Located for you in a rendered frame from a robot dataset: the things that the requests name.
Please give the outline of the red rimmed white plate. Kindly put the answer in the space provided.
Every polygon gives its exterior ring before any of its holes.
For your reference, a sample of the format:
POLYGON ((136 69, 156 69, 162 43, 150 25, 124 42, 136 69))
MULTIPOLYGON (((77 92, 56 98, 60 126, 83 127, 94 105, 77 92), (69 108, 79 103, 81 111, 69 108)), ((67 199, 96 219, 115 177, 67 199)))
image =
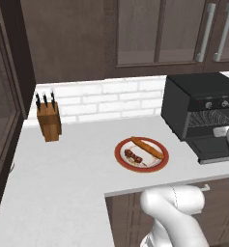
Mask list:
POLYGON ((153 140, 147 137, 137 137, 142 140, 146 144, 152 146, 157 151, 162 152, 164 155, 163 159, 158 159, 153 157, 151 154, 143 151, 139 147, 137 147, 131 141, 131 137, 121 141, 115 148, 114 154, 118 163, 120 163, 123 167, 128 170, 134 171, 136 173, 152 173, 161 170, 166 166, 169 160, 169 153, 166 147, 160 142, 153 140), (132 166, 130 163, 126 161, 125 158, 125 150, 131 150, 134 154, 140 156, 143 159, 143 162, 146 164, 146 167, 141 166, 132 166))

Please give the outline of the dark brown plain wall cupboard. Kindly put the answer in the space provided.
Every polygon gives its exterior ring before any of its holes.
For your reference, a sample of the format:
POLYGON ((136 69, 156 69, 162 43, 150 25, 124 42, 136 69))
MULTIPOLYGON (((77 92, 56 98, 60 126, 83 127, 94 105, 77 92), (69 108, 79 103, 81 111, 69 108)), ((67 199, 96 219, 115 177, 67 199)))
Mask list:
POLYGON ((21 0, 39 83, 104 78, 103 0, 21 0))

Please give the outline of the tall dark brown cupboard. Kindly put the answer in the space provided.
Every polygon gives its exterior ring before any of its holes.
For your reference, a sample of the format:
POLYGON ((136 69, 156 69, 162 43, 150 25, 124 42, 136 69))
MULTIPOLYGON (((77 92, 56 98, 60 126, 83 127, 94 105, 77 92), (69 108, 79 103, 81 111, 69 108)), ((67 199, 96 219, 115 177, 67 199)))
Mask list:
POLYGON ((20 0, 0 0, 0 205, 36 78, 20 0))

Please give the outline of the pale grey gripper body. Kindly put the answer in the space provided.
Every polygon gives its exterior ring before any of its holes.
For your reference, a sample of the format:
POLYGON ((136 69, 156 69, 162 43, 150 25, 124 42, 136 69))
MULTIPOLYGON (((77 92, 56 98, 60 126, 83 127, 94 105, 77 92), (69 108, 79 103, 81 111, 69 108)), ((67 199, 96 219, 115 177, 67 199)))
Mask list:
POLYGON ((227 134, 227 131, 229 129, 229 125, 227 126, 220 126, 220 127, 215 127, 213 129, 213 134, 214 137, 218 138, 218 137, 225 137, 227 134))

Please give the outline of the black toaster oven door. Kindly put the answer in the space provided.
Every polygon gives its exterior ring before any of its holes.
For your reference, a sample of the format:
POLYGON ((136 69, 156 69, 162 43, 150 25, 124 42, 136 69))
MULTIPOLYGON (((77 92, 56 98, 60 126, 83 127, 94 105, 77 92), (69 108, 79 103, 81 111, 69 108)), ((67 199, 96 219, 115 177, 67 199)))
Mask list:
POLYGON ((186 142, 201 165, 229 161, 229 145, 225 137, 198 138, 186 142))

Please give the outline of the red meat kebab skewer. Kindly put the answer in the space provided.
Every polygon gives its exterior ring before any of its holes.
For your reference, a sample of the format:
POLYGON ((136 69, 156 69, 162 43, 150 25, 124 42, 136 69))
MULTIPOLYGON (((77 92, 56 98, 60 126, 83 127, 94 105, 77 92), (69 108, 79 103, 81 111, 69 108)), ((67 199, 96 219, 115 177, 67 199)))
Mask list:
POLYGON ((131 150, 125 150, 125 158, 126 161, 132 166, 146 167, 146 164, 143 162, 143 159, 140 156, 134 154, 131 150))

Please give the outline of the metal toaster oven rack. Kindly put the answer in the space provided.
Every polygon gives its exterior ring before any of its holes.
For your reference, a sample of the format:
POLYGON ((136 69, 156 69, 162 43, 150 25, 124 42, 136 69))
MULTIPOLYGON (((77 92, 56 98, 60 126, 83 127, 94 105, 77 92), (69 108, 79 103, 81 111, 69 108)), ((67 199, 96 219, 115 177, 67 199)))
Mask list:
POLYGON ((192 112, 189 127, 229 125, 229 118, 218 110, 192 112))

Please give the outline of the brown baguette bread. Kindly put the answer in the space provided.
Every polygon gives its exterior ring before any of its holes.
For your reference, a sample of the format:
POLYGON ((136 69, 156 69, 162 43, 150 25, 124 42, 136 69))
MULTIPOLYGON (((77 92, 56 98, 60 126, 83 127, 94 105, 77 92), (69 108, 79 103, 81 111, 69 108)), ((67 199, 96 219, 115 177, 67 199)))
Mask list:
POLYGON ((143 151, 146 151, 147 153, 151 154, 153 157, 156 157, 158 159, 163 159, 164 155, 162 152, 157 151, 155 148, 152 146, 146 144, 142 140, 138 139, 137 137, 132 136, 131 141, 133 144, 135 144, 137 147, 142 149, 143 151))

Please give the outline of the dark brown drawer front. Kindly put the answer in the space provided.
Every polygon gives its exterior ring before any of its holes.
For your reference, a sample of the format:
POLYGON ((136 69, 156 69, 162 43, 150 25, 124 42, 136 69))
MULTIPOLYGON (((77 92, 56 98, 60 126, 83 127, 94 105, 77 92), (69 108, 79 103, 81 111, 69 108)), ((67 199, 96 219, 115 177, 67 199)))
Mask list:
MULTIPOLYGON (((229 247, 229 178, 206 182, 205 206, 195 214, 210 247, 229 247)), ((205 182, 195 183, 202 188, 205 182)), ((105 199, 115 247, 139 247, 154 219, 140 207, 140 192, 105 199)))

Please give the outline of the black toaster oven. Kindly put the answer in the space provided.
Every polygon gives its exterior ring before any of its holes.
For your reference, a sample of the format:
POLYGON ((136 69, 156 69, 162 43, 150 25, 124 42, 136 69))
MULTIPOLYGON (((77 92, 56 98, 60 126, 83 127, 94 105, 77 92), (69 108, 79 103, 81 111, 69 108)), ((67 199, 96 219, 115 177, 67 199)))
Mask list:
POLYGON ((181 141, 214 137, 215 127, 189 127, 192 112, 218 110, 229 118, 229 77, 220 72, 168 75, 166 77, 161 116, 181 141), (206 109, 206 102, 212 103, 206 109))

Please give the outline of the brown wooden knife block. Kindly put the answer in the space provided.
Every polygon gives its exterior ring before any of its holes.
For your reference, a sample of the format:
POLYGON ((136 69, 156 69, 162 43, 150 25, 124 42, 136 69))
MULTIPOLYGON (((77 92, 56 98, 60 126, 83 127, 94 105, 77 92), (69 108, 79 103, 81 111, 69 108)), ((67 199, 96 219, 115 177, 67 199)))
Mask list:
POLYGON ((45 106, 42 103, 41 109, 37 110, 37 119, 45 141, 58 141, 59 136, 62 134, 58 104, 49 102, 48 106, 45 106))

